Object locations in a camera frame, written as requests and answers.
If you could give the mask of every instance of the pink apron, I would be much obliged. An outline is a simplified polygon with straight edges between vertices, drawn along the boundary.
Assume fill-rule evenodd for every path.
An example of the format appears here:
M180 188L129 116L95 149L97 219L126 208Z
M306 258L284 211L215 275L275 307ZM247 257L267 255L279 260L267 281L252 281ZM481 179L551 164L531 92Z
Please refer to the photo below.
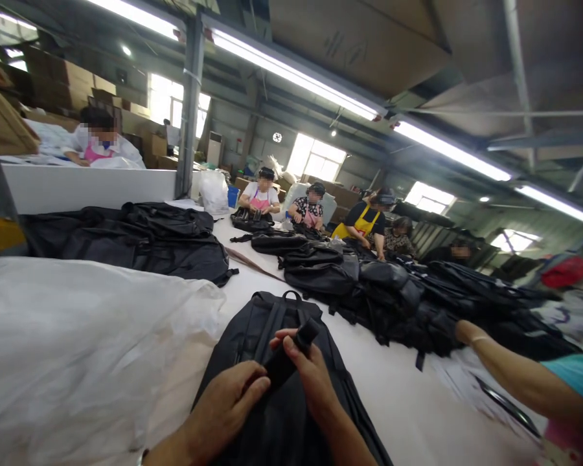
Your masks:
M263 210L265 208L270 207L270 199L265 199L264 201L260 201L259 199L257 199L257 194L259 193L259 188L257 188L257 192L255 192L255 195L253 196L252 200L251 200L251 206L255 207L257 210Z
M306 214L303 218L304 224L309 228L315 228L315 226L317 225L318 218L319 217L317 217L316 215L311 213L311 211L309 211L309 206L307 206L306 207Z
M91 143L89 143L89 146L86 148L84 152L84 159L89 161L90 163L93 163L98 159L111 159L113 155L114 151L110 151L110 155L99 155L97 152L91 149Z

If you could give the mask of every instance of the worker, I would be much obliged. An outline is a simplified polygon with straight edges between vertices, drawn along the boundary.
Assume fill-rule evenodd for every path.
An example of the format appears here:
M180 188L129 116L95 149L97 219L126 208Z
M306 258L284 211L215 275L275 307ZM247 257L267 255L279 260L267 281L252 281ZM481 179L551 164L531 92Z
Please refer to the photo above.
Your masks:
M463 239L456 239L449 246L439 246L429 251L421 260L423 264L429 264L433 261L454 262L460 265L468 264L473 245Z
M324 225L324 208L319 202L326 188L316 181L306 189L306 196L299 197L290 206L288 213L294 223L304 223L308 228L321 230Z
M166 155L173 157L175 155L175 147L179 145L181 139L181 130L175 128L170 124L169 119L164 120L165 137L166 137Z
M384 260L384 228L387 222L384 212L390 211L394 203L395 195L391 189L378 190L350 209L344 222L333 231L332 237L352 238L358 240L364 248L371 249L366 237L373 233L378 259Z
M80 115L84 121L71 135L70 146L62 148L70 161L88 167L99 159L124 157L145 168L138 149L119 135L115 119L106 110L89 107Z
M504 348L466 320L456 337L473 348L506 391L549 419L537 465L583 466L583 354L535 362Z
M261 210L262 215L280 212L279 196L276 189L272 187L274 171L271 168L263 167L257 175L257 180L244 188L238 202L240 206L251 212Z
M306 407L330 447L335 466L377 466L365 440L344 411L332 387L319 348L305 356L293 343L296 329L279 330L270 342L281 344L298 369ZM207 466L241 431L251 409L270 387L266 370L245 361L221 372L207 386L182 426L143 458L144 466Z
M415 257L417 250L410 241L413 233L413 221L408 217L399 217L393 221L391 228L384 230L384 250L393 251L401 256ZM374 234L367 238L369 243L375 247Z

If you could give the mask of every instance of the patterned shirt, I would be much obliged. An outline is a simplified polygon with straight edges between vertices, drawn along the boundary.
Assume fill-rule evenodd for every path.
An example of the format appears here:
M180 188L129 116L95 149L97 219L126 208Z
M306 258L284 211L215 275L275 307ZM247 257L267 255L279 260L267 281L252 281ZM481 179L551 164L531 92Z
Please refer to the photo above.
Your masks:
M315 217L324 216L324 209L321 204L310 204L309 199L307 199L306 196L299 197L293 203L296 204L298 207L298 213L302 215L303 218L306 215L307 208L309 209L309 212L311 212Z
M375 248L373 233L367 237L367 240ZM415 246L406 235L395 236L391 228L384 230L384 250L395 251L403 256L414 256L417 253Z

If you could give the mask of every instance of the blue bucket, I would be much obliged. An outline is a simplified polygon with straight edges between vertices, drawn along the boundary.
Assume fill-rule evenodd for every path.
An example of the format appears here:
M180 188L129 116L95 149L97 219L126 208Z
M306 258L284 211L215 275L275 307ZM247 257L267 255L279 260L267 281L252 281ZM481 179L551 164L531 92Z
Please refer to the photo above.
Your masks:
M235 186L229 186L227 196L229 198L229 207L236 208L238 199L240 198L240 190Z

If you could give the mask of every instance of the hand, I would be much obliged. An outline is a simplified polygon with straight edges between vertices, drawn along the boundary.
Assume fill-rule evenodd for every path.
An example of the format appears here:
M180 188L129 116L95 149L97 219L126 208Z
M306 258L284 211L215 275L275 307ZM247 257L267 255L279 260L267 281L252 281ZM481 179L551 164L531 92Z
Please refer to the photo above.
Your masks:
M341 409L341 404L332 387L322 352L312 344L307 358L293 343L292 337L296 332L297 329L277 331L275 338L270 341L270 347L275 350L282 342L285 353L300 373L309 413L318 425L323 425L329 421L334 412Z
M488 337L488 333L468 320L460 320L455 325L455 337L468 346L474 338Z
M266 370L255 361L241 362L218 374L179 429L185 439L187 464L205 466L215 459L239 433L269 387Z

